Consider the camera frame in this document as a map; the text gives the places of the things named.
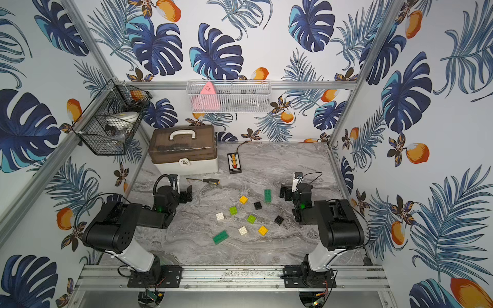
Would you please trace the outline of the yellow lego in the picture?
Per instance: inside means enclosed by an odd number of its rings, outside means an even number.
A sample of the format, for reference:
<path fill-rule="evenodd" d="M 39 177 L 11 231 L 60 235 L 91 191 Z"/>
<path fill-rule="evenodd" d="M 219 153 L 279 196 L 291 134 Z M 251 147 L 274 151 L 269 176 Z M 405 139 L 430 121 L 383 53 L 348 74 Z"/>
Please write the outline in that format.
<path fill-rule="evenodd" d="M 258 232 L 262 235 L 265 236 L 268 233 L 268 229 L 265 226 L 262 226 Z"/>
<path fill-rule="evenodd" d="M 245 204 L 248 202 L 248 200 L 249 200 L 249 199 L 248 199 L 246 196 L 242 196 L 242 197 L 240 198 L 240 203 L 241 203 L 241 204 L 243 204 L 243 205 L 245 205 Z"/>

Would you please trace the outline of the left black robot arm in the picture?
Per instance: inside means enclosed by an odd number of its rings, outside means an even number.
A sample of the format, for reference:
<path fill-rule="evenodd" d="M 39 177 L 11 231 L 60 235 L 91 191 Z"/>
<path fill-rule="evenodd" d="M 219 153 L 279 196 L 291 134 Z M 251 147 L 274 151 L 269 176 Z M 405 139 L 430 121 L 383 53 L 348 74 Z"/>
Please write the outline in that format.
<path fill-rule="evenodd" d="M 167 266 L 159 257 L 144 249 L 134 234 L 137 227 L 166 230 L 171 225 L 177 208 L 193 200 L 193 188 L 180 190 L 178 175 L 161 175 L 152 189 L 151 207 L 125 203 L 111 196 L 101 206 L 96 218 L 84 229 L 84 245 L 109 254 L 129 267 L 128 287 L 178 288 L 182 267 Z"/>

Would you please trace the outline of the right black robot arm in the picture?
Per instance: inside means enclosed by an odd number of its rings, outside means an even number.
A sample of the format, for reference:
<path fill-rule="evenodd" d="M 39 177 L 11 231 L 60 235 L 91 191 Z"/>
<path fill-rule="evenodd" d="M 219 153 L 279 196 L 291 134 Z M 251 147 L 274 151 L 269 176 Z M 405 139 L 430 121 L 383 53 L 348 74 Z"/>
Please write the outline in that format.
<path fill-rule="evenodd" d="M 291 187 L 282 186 L 281 196 L 293 202 L 293 217 L 301 225 L 318 228 L 320 242 L 299 266 L 285 266 L 282 279 L 286 288 L 332 288 L 336 273 L 331 268 L 343 253 L 360 248 L 365 231 L 347 200 L 312 200 L 311 183 L 295 172 Z"/>

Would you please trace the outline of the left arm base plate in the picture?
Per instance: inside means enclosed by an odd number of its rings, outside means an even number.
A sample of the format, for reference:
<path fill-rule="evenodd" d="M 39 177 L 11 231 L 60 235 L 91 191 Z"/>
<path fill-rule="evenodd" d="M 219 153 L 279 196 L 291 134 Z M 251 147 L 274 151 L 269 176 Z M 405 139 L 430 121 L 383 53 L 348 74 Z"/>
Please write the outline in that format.
<path fill-rule="evenodd" d="M 129 288 L 178 288 L 181 283 L 183 267 L 175 265 L 161 265 L 160 269 L 151 269 L 149 272 L 130 272 L 127 283 Z"/>

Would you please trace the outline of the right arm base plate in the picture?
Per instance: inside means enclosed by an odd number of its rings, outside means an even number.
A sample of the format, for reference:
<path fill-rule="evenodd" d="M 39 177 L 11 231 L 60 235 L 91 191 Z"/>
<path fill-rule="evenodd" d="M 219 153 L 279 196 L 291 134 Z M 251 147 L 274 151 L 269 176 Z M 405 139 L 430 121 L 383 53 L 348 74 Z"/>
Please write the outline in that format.
<path fill-rule="evenodd" d="M 285 266 L 282 280 L 286 288 L 322 289 L 335 288 L 335 273 L 332 269 L 325 272 L 314 272 L 306 263 L 298 266 Z"/>

